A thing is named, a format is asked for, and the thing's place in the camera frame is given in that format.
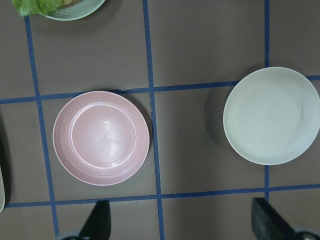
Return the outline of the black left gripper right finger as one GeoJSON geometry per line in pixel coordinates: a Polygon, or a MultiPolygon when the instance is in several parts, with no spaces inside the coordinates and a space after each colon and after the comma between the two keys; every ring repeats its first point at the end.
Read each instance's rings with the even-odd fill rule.
{"type": "Polygon", "coordinates": [[[293,228],[260,197],[251,202],[251,229],[257,240],[293,240],[295,235],[293,228]]]}

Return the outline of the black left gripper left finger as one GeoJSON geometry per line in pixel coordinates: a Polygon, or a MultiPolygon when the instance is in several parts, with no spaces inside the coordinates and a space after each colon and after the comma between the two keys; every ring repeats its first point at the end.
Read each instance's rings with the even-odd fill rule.
{"type": "Polygon", "coordinates": [[[79,232],[79,237],[82,240],[109,240],[110,236],[110,202],[108,200],[99,200],[79,232]]]}

